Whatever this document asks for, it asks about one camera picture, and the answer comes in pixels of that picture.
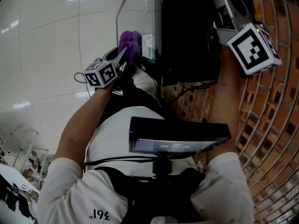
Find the person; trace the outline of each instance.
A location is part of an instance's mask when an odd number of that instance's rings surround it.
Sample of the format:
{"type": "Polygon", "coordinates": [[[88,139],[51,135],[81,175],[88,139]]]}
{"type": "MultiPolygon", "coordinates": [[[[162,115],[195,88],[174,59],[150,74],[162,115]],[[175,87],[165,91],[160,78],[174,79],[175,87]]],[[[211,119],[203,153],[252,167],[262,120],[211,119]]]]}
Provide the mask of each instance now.
{"type": "MultiPolygon", "coordinates": [[[[191,196],[192,205],[205,224],[254,222],[254,205],[235,153],[240,79],[239,64],[229,48],[223,47],[218,84],[207,121],[228,124],[232,138],[206,153],[206,177],[191,196]]],[[[136,104],[124,101],[130,107],[120,111],[114,107],[110,110],[118,112],[109,117],[106,110],[109,109],[113,90],[113,84],[98,89],[67,123],[56,159],[49,166],[40,193],[38,223],[121,223],[128,210],[128,201],[114,190],[109,175],[95,168],[111,167],[127,176],[153,177],[151,162],[133,161],[105,162],[91,166],[83,174],[85,158],[86,161],[97,161],[134,155],[128,151],[131,117],[163,119],[158,111],[142,104],[138,95],[142,95],[143,91],[137,88],[129,94],[136,104]]],[[[172,167],[171,175],[178,175],[187,168],[195,168],[195,163],[191,157],[172,160],[172,167]]],[[[151,220],[151,224],[175,222],[171,217],[155,217],[151,220]]]]}

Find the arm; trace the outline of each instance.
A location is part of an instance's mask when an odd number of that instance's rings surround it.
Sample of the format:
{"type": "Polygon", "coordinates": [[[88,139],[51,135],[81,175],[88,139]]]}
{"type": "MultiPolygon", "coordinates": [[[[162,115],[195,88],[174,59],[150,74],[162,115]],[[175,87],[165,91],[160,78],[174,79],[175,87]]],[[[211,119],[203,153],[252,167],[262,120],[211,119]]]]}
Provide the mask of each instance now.
{"type": "Polygon", "coordinates": [[[83,168],[85,150],[113,91],[113,84],[98,89],[65,126],[56,158],[68,158],[83,168]]]}
{"type": "Polygon", "coordinates": [[[231,140],[206,153],[207,164],[220,154],[235,151],[238,132],[240,65],[229,47],[222,47],[221,68],[216,93],[207,121],[227,124],[231,140]]]}

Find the small display screen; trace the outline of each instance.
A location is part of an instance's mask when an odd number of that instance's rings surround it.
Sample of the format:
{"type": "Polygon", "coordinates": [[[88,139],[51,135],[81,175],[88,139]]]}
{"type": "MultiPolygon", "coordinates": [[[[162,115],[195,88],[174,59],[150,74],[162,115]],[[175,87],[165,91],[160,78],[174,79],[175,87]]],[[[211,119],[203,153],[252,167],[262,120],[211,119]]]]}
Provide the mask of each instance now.
{"type": "Polygon", "coordinates": [[[134,151],[155,153],[191,153],[203,150],[214,143],[215,141],[169,141],[137,139],[134,151]]]}

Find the black harness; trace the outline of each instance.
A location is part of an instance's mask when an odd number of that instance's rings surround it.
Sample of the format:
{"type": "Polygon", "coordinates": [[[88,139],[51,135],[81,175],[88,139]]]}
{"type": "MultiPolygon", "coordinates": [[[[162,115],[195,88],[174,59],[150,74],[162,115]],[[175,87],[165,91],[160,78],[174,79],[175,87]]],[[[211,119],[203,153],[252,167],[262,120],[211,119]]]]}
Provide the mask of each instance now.
{"type": "Polygon", "coordinates": [[[190,196],[205,175],[188,168],[180,175],[159,175],[156,178],[126,176],[117,169],[98,167],[105,171],[114,190],[128,199],[128,211],[122,224],[149,224],[154,217],[174,217],[178,223],[203,221],[193,207],[190,196]]]}

